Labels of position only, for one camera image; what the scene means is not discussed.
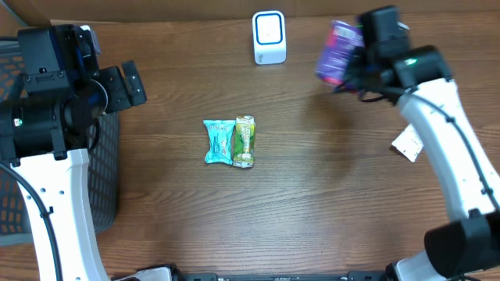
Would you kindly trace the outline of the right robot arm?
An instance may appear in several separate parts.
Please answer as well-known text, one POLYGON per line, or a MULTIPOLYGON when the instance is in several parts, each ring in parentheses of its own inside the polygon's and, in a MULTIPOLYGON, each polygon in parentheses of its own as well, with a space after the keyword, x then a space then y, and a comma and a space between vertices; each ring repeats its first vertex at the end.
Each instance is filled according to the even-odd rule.
POLYGON ((355 48, 345 85, 398 107, 423 143, 445 199, 448 224, 429 230, 424 249, 390 264, 388 280, 457 280, 499 265, 499 174, 462 107, 448 64, 433 46, 378 55, 355 48))

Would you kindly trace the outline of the green yellow snack packet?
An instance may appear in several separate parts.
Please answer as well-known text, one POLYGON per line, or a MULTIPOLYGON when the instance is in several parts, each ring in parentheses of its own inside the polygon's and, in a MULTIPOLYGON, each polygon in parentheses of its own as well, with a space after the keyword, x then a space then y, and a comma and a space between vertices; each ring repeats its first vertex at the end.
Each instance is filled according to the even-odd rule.
POLYGON ((234 162, 239 168, 252 168, 255 162, 255 118, 238 116, 234 135, 234 162))

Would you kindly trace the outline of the white tube gold cap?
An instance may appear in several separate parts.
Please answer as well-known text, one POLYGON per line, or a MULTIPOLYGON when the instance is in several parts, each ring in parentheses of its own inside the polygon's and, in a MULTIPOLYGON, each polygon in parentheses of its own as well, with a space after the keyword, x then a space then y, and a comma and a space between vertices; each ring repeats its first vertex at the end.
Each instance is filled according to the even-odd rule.
POLYGON ((423 142, 412 124, 409 124, 392 141, 391 146, 404 155, 410 162, 415 162, 423 150, 423 142))

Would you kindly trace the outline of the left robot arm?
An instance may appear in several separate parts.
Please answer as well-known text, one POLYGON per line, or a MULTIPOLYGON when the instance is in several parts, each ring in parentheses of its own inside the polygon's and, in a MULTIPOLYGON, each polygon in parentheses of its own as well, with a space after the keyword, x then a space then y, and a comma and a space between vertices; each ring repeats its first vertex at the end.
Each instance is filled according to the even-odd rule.
POLYGON ((1 167, 20 188, 43 280, 105 280, 88 196, 90 129, 143 105, 132 61, 101 68, 94 31, 32 27, 7 40, 24 67, 1 103, 1 167))

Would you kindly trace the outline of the mint green tissue pack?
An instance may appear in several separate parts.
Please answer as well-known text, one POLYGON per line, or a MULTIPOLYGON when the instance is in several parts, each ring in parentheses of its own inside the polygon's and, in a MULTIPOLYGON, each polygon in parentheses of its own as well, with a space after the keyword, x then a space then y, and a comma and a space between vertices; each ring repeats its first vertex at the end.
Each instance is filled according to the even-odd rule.
POLYGON ((205 156, 207 164, 233 164, 231 140, 236 125, 235 120, 204 120, 208 136, 209 151, 205 156))

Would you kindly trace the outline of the purple red liner pack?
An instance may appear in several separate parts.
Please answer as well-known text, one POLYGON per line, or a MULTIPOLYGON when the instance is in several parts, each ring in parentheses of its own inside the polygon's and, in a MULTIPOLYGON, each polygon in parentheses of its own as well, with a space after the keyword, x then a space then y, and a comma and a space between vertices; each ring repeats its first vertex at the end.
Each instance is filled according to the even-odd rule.
POLYGON ((324 48, 316 64, 316 75, 332 87, 339 87, 355 93, 359 88, 352 84, 352 78, 346 78, 352 53, 363 46, 362 32, 340 20, 331 22, 324 48))

